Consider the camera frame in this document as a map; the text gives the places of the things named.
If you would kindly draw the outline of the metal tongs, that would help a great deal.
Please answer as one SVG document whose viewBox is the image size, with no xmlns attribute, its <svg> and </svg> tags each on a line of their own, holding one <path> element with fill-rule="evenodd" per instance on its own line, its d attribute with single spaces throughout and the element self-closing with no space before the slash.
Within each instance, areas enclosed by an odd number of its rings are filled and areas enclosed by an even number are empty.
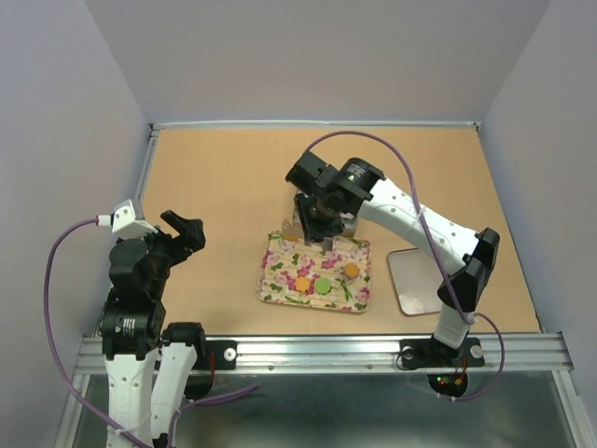
<svg viewBox="0 0 597 448">
<path fill-rule="evenodd" d="M 307 246 L 318 246 L 322 251 L 331 251 L 333 249 L 333 239 L 324 238 L 321 240 L 309 240 L 305 237 L 303 229 L 300 225 L 295 224 L 293 221 L 285 219 L 282 222 L 281 234 L 285 238 L 286 234 L 296 235 L 299 237 L 297 242 L 302 242 Z"/>
</svg>

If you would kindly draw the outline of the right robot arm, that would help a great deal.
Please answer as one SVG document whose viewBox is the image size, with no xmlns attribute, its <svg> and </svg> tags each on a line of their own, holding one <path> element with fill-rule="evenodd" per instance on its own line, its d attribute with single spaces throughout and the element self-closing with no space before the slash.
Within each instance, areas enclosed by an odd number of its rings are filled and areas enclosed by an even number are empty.
<svg viewBox="0 0 597 448">
<path fill-rule="evenodd" d="M 321 243 L 341 234 L 342 216 L 375 223 L 419 248 L 438 264 L 442 302 L 429 342 L 432 359 L 450 364 L 463 353 L 480 296 L 496 263 L 499 234 L 474 231 L 417 204 L 374 165 L 350 158 L 340 169 L 304 153 L 285 177 L 298 189 L 295 208 L 304 238 Z"/>
</svg>

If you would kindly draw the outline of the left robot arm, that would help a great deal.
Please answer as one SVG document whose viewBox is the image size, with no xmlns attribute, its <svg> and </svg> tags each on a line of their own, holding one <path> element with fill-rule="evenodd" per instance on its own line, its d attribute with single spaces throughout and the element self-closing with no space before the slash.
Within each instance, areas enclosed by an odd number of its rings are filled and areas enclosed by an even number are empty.
<svg viewBox="0 0 597 448">
<path fill-rule="evenodd" d="M 109 447 L 173 447 L 191 368 L 207 358 L 201 324 L 166 324 L 162 295 L 172 267 L 202 250 L 199 219 L 171 210 L 161 218 L 176 236 L 146 224 L 109 253 L 111 288 L 101 325 L 108 375 Z"/>
</svg>

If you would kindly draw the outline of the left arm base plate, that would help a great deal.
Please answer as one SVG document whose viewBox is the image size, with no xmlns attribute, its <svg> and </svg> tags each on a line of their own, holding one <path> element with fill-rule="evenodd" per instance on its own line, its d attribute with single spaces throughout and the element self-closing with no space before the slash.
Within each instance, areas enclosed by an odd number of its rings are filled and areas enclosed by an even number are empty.
<svg viewBox="0 0 597 448">
<path fill-rule="evenodd" d="M 209 371 L 213 360 L 216 371 L 233 371 L 236 369 L 238 353 L 238 344 L 235 340 L 208 339 L 204 344 L 204 350 L 198 354 L 192 370 Z"/>
</svg>

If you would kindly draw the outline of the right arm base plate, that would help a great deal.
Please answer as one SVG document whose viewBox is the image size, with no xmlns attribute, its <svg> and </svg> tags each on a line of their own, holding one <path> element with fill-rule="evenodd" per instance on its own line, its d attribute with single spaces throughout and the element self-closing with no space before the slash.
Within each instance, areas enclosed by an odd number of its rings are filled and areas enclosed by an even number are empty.
<svg viewBox="0 0 597 448">
<path fill-rule="evenodd" d="M 462 366 L 479 368 L 485 366 L 480 340 L 466 338 L 457 348 L 436 341 L 433 337 L 404 339 L 399 343 L 401 367 L 406 370 L 456 368 Z"/>
</svg>

